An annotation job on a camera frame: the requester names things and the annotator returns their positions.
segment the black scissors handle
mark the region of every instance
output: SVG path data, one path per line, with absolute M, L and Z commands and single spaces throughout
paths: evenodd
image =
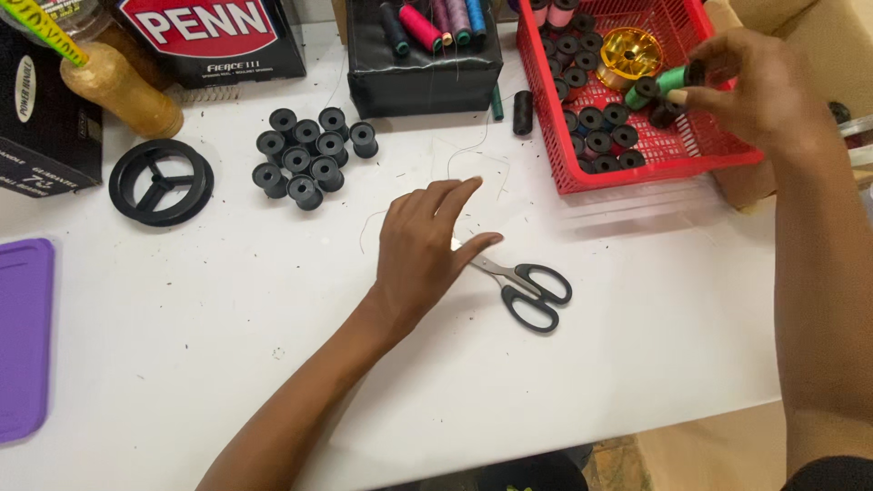
M 510 287 L 509 285 L 504 286 L 503 289 L 500 290 L 500 297 L 503 298 L 503 303 L 506 305 L 506 308 L 509 309 L 509 313 L 512 314 L 512 317 L 515 317 L 515 320 L 521 322 L 521 324 L 526 328 L 534 330 L 538 333 L 550 333 L 558 327 L 558 313 L 555 312 L 553 308 L 549 307 L 544 301 L 531 298 L 530 296 L 521 293 L 519 290 Z M 530 322 L 526 321 L 521 315 L 519 315 L 518 312 L 515 311 L 515 307 L 512 303 L 516 300 L 523 301 L 531 307 L 536 308 L 543 314 L 548 315 L 548 317 L 552 320 L 552 323 L 550 323 L 546 328 L 541 328 L 539 326 L 534 326 Z
M 552 278 L 555 278 L 561 285 L 564 286 L 564 296 L 559 297 L 556 294 L 546 290 L 539 283 L 534 280 L 531 280 L 531 272 L 532 271 L 541 271 L 543 273 L 547 273 Z M 569 302 L 571 298 L 573 298 L 573 289 L 570 287 L 570 282 L 567 281 L 567 278 L 561 276 L 560 273 L 553 270 L 551 267 L 542 266 L 539 264 L 519 264 L 515 267 L 514 272 L 524 281 L 527 281 L 531 285 L 534 285 L 540 291 L 540 300 L 543 301 L 551 301 L 557 305 L 564 305 Z

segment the purple cutting board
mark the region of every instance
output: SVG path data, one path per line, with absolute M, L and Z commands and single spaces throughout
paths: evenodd
M 53 276 L 48 240 L 0 245 L 0 443 L 45 421 Z

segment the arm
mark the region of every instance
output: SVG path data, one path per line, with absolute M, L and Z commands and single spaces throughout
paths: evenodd
M 713 113 L 773 163 L 776 349 L 788 472 L 820 457 L 873 458 L 873 232 L 833 117 L 782 41 L 737 29 L 701 45 L 715 82 L 674 101 Z
M 331 410 L 412 332 L 467 263 L 503 238 L 484 233 L 450 249 L 455 220 L 481 183 L 440 181 L 391 204 L 367 296 L 222 450 L 198 491 L 291 488 Z

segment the red thread spool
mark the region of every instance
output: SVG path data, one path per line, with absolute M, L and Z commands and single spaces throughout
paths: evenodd
M 403 5 L 400 8 L 400 23 L 406 31 L 412 35 L 424 47 L 433 52 L 443 47 L 443 34 L 421 12 L 411 5 Z

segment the hand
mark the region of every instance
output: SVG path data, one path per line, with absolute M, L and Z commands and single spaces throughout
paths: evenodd
M 398 197 L 388 208 L 379 235 L 379 266 L 368 298 L 387 324 L 388 341 L 400 342 L 443 298 L 467 263 L 503 240 L 480 233 L 451 250 L 455 221 L 481 177 L 435 181 L 427 190 Z
M 765 153 L 839 138 L 833 116 L 808 83 L 802 57 L 784 41 L 731 29 L 689 57 L 706 63 L 715 85 L 739 76 L 735 90 L 686 87 L 670 91 L 667 99 L 712 113 L 724 128 Z

